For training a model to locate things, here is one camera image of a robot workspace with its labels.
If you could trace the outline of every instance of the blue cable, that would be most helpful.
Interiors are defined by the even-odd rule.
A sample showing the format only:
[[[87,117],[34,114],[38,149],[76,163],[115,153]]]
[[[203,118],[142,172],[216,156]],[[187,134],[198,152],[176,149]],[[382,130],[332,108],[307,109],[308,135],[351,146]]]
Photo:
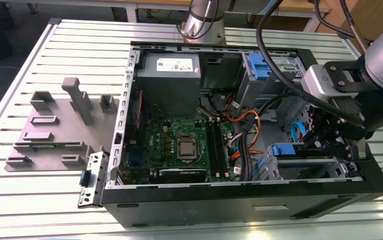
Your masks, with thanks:
[[[296,143],[299,141],[299,139],[298,139],[298,134],[296,134],[295,127],[298,127],[298,129],[300,130],[300,133],[303,134],[303,137],[306,136],[307,131],[306,131],[306,127],[304,127],[304,125],[303,125],[303,123],[300,121],[292,122],[292,124],[291,124],[291,136],[292,136],[294,142]]]

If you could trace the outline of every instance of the label sticker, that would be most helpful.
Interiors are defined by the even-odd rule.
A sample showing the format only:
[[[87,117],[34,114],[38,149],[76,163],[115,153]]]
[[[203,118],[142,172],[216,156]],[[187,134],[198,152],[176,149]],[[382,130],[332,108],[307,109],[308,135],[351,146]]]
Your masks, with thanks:
[[[158,72],[192,72],[194,60],[191,58],[159,58]]]
[[[240,171],[242,171],[240,167],[235,166],[232,169],[232,173],[240,175]]]
[[[232,101],[232,102],[231,102],[231,105],[232,105],[235,108],[239,108],[239,103],[238,103],[238,102]]]

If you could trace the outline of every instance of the motherboard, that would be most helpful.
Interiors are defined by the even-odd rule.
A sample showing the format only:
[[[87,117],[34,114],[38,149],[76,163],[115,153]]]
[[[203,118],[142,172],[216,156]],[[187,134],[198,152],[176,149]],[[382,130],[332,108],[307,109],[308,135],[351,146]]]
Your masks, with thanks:
[[[232,124],[220,119],[148,120],[142,147],[130,147],[123,184],[235,181],[226,147],[232,133]]]

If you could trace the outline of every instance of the ram slot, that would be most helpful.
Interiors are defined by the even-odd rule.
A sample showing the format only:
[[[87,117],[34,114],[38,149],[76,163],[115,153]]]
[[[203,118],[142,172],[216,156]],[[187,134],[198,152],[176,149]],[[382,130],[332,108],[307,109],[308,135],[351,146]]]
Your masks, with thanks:
[[[220,122],[214,123],[214,138],[215,138],[215,148],[216,148],[216,161],[219,166],[219,173],[222,177],[228,177],[226,155],[224,155],[224,144],[223,144],[223,133],[220,129]]]
[[[220,176],[219,162],[218,162],[218,151],[216,151],[214,137],[215,137],[215,135],[214,135],[214,122],[210,119],[206,121],[206,140],[207,140],[207,150],[208,150],[208,154],[210,154],[211,176]]]

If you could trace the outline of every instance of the green circuit board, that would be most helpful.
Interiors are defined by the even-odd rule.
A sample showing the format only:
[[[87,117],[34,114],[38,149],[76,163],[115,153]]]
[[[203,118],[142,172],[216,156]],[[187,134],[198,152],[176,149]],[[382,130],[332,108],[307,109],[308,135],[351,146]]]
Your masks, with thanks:
[[[232,125],[220,122],[223,139],[231,135]],[[183,138],[192,138],[196,145],[196,159],[184,162],[179,159],[179,144]],[[146,124],[143,134],[142,164],[132,167],[131,178],[135,184],[148,184],[148,169],[203,169],[207,170],[207,182],[230,182],[235,180],[228,163],[227,149],[223,149],[228,174],[214,176],[211,174],[211,158],[207,143],[206,120],[198,119],[151,119]]]

